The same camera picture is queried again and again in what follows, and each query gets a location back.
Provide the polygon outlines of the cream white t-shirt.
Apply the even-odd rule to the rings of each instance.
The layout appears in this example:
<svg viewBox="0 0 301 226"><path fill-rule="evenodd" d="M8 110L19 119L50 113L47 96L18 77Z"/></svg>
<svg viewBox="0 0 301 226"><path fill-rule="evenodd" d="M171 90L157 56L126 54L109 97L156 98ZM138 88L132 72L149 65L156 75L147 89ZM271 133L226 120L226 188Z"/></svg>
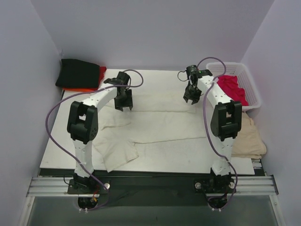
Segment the cream white t-shirt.
<svg viewBox="0 0 301 226"><path fill-rule="evenodd" d="M132 111L109 102L98 120L92 162L107 172L175 172L190 163L192 147L206 141L202 106L186 104L177 91L136 94Z"/></svg>

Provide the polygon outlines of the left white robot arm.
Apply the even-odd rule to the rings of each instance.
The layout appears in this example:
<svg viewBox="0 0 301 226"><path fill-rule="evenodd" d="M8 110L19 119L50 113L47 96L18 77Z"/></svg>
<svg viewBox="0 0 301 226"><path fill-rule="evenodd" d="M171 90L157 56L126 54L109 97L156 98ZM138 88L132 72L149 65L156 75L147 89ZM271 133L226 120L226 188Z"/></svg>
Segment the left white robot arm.
<svg viewBox="0 0 301 226"><path fill-rule="evenodd" d="M94 191L96 181L92 178L92 141L98 133L98 113L111 100L115 109L133 108L131 78L126 72L119 72L116 78L108 78L97 92L81 102L71 104L67 122L67 132L70 134L75 147L76 169L73 180L85 194Z"/></svg>

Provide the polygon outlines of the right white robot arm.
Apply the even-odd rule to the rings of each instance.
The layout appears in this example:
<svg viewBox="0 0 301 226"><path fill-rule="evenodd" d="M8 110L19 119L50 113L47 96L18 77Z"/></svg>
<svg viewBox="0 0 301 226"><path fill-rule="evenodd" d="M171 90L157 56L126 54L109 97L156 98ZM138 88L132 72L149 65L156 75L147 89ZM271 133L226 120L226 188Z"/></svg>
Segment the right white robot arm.
<svg viewBox="0 0 301 226"><path fill-rule="evenodd" d="M241 130L242 104L225 94L217 84L217 77L209 70L199 70L196 65L191 65L185 72L188 81L183 95L185 102L196 104L204 94L205 132L210 147L218 156L211 167L215 176L209 179L208 186L213 192L219 192L225 187L222 176L231 173L230 159L234 139Z"/></svg>

